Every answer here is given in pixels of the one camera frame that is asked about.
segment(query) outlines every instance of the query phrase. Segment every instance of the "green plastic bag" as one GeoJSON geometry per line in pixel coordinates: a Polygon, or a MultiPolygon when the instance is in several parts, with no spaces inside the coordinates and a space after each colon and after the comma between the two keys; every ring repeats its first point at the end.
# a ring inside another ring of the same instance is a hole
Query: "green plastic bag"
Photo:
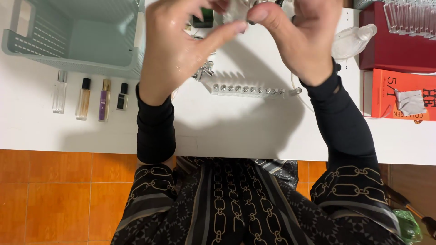
{"type": "Polygon", "coordinates": [[[407,245],[422,241],[421,229],[410,211],[394,209],[401,230],[401,239],[407,245]]]}

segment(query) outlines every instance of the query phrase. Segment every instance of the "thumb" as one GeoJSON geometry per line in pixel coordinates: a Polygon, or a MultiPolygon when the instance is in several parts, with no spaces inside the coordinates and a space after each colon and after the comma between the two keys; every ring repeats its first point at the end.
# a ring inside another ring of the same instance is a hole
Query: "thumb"
{"type": "Polygon", "coordinates": [[[284,35],[288,35],[296,28],[288,20],[282,8],[272,2],[255,5],[248,11],[247,18],[265,26],[276,41],[281,40],[284,35]]]}
{"type": "Polygon", "coordinates": [[[247,22],[245,20],[237,20],[219,26],[209,33],[207,37],[198,42],[198,51],[203,56],[208,57],[213,51],[235,38],[238,33],[243,33],[246,29],[247,22]]]}

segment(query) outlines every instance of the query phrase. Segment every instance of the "fingernail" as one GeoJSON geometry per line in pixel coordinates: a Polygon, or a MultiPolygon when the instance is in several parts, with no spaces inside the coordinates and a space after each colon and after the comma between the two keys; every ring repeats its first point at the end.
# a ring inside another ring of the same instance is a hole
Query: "fingernail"
{"type": "Polygon", "coordinates": [[[253,22],[261,22],[266,18],[267,15],[268,13],[266,12],[266,10],[259,9],[257,11],[254,11],[254,13],[250,15],[249,20],[253,22]]]}
{"type": "Polygon", "coordinates": [[[236,24],[236,33],[244,33],[247,29],[247,22],[246,21],[238,21],[236,24]]]}

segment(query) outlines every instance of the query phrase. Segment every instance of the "gold bottle cap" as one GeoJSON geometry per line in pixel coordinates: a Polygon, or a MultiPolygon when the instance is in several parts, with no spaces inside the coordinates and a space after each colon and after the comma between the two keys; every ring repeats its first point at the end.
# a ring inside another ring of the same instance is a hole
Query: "gold bottle cap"
{"type": "Polygon", "coordinates": [[[103,90],[110,91],[110,80],[103,79],[103,90]]]}

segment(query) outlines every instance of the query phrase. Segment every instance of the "hand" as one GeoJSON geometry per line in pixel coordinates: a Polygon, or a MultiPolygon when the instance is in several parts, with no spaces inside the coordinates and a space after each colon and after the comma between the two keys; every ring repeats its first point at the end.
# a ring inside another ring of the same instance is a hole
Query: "hand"
{"type": "Polygon", "coordinates": [[[276,41],[283,62],[306,85],[319,86],[333,71],[331,46],[342,0],[294,0],[291,23],[275,3],[255,5],[247,18],[265,26],[276,41]]]}
{"type": "Polygon", "coordinates": [[[225,3],[208,0],[159,0],[146,10],[146,50],[140,81],[140,98],[162,105],[173,90],[190,78],[218,49],[247,28],[235,21],[194,40],[185,31],[191,14],[202,19],[200,7],[223,11],[225,3]]]}

